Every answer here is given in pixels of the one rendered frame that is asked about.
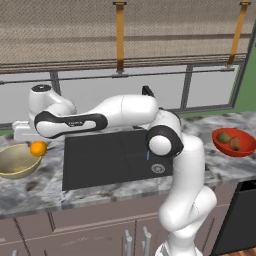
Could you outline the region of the beige woven window blind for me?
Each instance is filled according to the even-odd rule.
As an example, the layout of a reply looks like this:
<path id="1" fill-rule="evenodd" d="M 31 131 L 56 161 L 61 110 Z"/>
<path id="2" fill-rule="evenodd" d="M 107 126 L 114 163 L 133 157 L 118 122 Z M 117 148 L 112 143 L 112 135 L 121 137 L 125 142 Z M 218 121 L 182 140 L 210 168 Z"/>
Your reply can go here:
<path id="1" fill-rule="evenodd" d="M 118 2 L 126 67 L 225 62 L 244 1 L 237 60 L 256 0 L 0 0 L 0 73 L 115 67 Z"/>

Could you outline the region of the black sink faucet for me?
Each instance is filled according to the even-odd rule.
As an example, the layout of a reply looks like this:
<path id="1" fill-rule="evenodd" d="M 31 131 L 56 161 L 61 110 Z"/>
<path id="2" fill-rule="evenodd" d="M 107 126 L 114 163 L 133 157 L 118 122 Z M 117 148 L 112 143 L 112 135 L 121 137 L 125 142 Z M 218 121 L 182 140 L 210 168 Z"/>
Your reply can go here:
<path id="1" fill-rule="evenodd" d="M 147 85 L 144 85 L 144 86 L 142 87 L 142 94 L 143 94 L 143 95 L 148 95 L 148 96 L 154 97 L 153 91 L 152 91 L 152 90 L 150 89 L 150 87 L 147 86 Z"/>

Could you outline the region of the black sink basin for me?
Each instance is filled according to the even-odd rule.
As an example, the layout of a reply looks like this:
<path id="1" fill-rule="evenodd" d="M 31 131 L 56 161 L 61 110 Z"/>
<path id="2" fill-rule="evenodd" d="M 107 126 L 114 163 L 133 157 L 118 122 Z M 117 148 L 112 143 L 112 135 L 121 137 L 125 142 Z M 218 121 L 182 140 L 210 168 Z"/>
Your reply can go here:
<path id="1" fill-rule="evenodd" d="M 171 176 L 172 160 L 149 153 L 145 138 L 142 129 L 66 138 L 62 190 Z"/>

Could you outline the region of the green-brown round potato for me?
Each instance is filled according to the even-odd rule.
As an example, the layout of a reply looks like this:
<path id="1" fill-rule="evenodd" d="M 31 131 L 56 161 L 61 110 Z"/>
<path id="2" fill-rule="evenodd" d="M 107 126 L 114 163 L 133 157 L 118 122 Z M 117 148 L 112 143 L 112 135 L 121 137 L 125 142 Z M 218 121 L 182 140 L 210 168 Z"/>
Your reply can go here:
<path id="1" fill-rule="evenodd" d="M 228 144 L 231 141 L 231 136 L 227 132 L 220 132 L 216 139 L 222 144 Z"/>

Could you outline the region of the orange fruit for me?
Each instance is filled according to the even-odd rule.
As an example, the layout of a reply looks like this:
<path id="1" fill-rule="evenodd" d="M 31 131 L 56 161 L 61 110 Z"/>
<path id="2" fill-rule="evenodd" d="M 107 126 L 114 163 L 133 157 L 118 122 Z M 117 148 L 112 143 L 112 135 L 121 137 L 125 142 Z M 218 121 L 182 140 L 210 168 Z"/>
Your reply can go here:
<path id="1" fill-rule="evenodd" d="M 47 151 L 47 144 L 43 141 L 34 141 L 30 145 L 30 152 L 34 156 L 43 156 Z"/>

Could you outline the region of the beige bowl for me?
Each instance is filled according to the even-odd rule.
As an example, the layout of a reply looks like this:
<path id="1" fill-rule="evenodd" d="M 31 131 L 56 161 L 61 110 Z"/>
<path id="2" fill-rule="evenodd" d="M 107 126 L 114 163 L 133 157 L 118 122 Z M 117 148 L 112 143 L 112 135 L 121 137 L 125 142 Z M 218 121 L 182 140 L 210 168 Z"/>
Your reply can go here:
<path id="1" fill-rule="evenodd" d="M 16 144 L 0 151 L 0 177 L 22 179 L 36 171 L 42 160 L 34 156 L 27 144 Z"/>

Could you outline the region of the black dishwasher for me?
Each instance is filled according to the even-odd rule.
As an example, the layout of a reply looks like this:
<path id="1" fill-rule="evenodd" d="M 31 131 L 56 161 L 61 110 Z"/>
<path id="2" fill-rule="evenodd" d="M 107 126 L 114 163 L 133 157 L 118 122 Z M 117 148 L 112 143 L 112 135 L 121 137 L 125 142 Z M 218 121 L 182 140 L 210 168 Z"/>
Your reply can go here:
<path id="1" fill-rule="evenodd" d="M 256 247 L 256 180 L 239 182 L 210 256 Z"/>

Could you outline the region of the brown drawer front panel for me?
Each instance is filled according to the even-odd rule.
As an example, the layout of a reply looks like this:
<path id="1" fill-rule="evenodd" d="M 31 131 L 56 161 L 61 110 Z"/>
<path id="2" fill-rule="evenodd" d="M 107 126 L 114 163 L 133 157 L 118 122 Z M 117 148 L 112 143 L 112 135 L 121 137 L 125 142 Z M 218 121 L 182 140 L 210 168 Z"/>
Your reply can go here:
<path id="1" fill-rule="evenodd" d="M 89 224 L 155 213 L 165 198 L 165 195 L 155 195 L 56 211 L 52 213 L 54 231 L 60 232 Z"/>

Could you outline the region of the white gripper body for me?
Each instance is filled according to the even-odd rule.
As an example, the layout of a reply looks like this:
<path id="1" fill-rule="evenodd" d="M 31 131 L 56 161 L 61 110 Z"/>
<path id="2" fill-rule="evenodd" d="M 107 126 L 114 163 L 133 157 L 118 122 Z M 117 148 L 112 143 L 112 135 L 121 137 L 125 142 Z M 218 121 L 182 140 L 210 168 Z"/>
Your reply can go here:
<path id="1" fill-rule="evenodd" d="M 14 139 L 16 141 L 43 141 L 44 138 L 39 135 L 34 128 L 30 127 L 28 121 L 15 121 L 12 124 Z"/>

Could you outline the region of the grey framed window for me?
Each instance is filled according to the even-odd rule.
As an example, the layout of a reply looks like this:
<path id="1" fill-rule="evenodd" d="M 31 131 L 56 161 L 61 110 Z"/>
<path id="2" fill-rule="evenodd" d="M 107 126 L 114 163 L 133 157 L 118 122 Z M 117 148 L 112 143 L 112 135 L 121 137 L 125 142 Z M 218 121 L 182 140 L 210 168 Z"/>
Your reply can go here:
<path id="1" fill-rule="evenodd" d="M 144 85 L 160 107 L 181 116 L 235 111 L 251 59 L 248 53 L 232 71 L 217 63 L 131 68 L 126 78 L 113 78 L 111 69 L 0 75 L 0 134 L 11 132 L 13 122 L 28 119 L 29 90 L 38 84 L 52 86 L 80 113 L 108 97 L 138 94 Z"/>

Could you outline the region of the red bowl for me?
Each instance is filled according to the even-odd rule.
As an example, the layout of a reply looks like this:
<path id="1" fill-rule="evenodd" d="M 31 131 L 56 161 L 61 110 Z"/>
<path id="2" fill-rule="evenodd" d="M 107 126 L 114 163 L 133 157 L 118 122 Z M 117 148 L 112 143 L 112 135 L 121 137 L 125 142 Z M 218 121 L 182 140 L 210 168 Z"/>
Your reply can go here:
<path id="1" fill-rule="evenodd" d="M 230 147 L 230 143 L 223 144 L 217 139 L 217 135 L 226 132 L 231 138 L 238 137 L 240 140 L 240 148 L 234 150 Z M 215 147 L 222 153 L 231 157 L 245 157 L 256 151 L 256 139 L 249 133 L 237 128 L 219 128 L 212 132 L 212 141 Z"/>

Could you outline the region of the brown oval potato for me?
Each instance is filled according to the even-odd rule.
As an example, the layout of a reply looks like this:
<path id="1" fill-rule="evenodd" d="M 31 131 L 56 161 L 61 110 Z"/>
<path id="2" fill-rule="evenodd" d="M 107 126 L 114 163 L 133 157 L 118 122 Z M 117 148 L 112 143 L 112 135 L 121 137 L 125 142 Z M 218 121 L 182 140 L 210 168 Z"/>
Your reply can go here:
<path id="1" fill-rule="evenodd" d="M 234 151 L 239 151 L 240 150 L 240 138 L 235 136 L 230 140 L 230 148 Z"/>

